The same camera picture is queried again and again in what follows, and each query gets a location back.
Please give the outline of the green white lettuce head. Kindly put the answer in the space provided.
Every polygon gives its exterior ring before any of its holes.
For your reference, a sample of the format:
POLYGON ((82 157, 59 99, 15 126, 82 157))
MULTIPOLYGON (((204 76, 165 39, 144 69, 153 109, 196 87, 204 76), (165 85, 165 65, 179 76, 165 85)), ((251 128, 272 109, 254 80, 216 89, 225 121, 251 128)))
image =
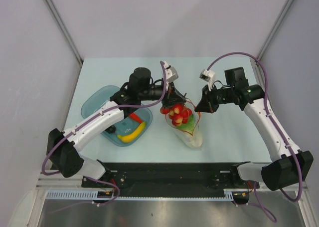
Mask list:
POLYGON ((174 126, 175 134, 191 149, 200 149, 203 143, 203 135, 199 128, 200 118, 200 112, 195 112, 190 124, 174 126))

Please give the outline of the red orange carrot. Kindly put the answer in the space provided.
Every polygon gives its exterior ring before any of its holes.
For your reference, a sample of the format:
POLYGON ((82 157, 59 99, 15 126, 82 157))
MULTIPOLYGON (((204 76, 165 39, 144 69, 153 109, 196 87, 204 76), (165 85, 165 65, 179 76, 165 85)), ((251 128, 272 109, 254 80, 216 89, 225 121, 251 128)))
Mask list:
POLYGON ((129 115, 129 117, 134 120, 137 123, 142 123, 143 121, 140 119, 140 117, 138 115, 136 115, 135 113, 132 113, 129 115))

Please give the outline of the clear zip bag red zipper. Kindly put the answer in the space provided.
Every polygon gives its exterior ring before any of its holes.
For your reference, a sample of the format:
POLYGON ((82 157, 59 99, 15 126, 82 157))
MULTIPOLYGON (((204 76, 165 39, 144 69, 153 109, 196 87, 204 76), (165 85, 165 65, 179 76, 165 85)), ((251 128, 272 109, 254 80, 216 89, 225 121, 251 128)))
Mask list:
POLYGON ((162 110, 167 124, 184 144, 191 149, 199 150, 203 143, 203 135, 199 128, 201 113, 195 112, 194 109, 193 102, 186 98, 185 103, 162 110))

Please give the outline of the red cherry bunch with leaf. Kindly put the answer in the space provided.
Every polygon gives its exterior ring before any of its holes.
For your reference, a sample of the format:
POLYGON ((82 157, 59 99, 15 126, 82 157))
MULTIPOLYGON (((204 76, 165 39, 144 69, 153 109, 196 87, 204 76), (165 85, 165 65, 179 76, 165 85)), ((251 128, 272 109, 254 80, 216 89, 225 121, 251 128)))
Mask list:
POLYGON ((185 104, 175 104, 172 107, 161 107, 160 113, 175 127, 190 124, 193 121, 193 112, 185 104))

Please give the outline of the yellow banana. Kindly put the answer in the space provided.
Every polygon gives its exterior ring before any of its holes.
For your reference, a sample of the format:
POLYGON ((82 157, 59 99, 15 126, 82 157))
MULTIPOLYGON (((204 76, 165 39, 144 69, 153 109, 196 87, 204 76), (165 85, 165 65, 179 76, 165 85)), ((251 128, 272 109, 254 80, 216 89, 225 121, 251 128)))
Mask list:
POLYGON ((130 143, 134 141, 145 129, 146 122, 142 122, 131 134, 126 136, 117 135, 117 138, 123 143, 130 143))

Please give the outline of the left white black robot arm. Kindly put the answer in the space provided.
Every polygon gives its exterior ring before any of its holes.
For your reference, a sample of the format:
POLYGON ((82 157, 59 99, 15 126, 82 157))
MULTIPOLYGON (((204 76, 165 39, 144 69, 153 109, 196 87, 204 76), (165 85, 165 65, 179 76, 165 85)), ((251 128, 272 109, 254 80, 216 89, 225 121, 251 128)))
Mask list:
POLYGON ((51 161, 57 173, 65 178, 80 174, 92 178, 100 187, 106 186, 110 174, 105 167, 97 160, 81 156, 80 152, 94 137, 143 108, 143 101, 151 101, 152 106, 161 103, 164 107, 186 102, 185 96, 174 86, 178 79, 175 68, 166 62, 161 62, 161 68, 163 77, 159 84, 151 82, 149 69, 138 67, 128 82, 84 121, 64 131, 51 130, 45 161, 51 161))

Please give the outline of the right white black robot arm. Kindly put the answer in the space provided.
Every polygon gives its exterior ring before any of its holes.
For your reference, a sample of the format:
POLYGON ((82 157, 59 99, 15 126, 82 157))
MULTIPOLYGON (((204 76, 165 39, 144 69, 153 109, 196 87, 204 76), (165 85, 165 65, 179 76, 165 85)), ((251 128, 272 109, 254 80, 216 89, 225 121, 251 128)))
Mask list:
POLYGON ((226 70, 227 85, 215 86, 215 72, 203 70, 200 78, 207 81, 196 112, 214 113, 221 104, 233 103, 253 122, 261 135, 271 158, 271 163, 244 162, 235 166, 230 183, 243 187, 248 181, 263 182, 268 189, 276 191, 293 184, 302 183, 314 158, 310 151, 302 151, 288 136, 276 115, 265 108, 268 100, 258 84, 249 85, 242 67, 226 70))

